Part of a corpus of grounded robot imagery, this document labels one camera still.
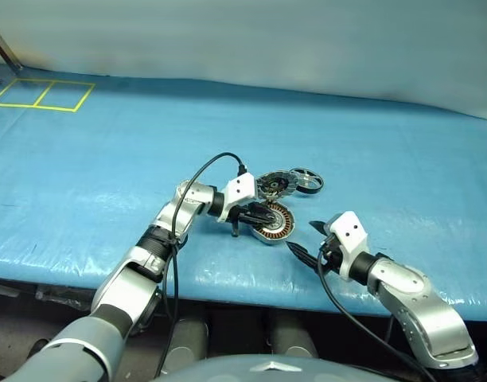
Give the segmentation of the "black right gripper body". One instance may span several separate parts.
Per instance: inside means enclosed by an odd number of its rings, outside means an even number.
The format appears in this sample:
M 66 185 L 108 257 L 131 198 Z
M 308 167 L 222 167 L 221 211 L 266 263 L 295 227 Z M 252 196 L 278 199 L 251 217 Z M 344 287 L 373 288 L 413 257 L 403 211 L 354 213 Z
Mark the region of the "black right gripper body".
M 321 254 L 321 271 L 316 270 L 318 275 L 326 275 L 330 271 L 339 274 L 343 260 L 340 245 L 340 240 L 333 233 L 325 233 L 325 238 L 319 248 L 319 253 Z

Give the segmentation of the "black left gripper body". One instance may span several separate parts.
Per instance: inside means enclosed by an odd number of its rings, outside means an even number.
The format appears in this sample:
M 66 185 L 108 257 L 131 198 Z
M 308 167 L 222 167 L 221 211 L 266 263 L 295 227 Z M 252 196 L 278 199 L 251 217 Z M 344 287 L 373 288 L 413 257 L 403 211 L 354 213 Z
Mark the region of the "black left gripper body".
M 235 205 L 229 210 L 229 222 L 231 224 L 244 223 L 253 225 L 255 219 L 247 205 Z

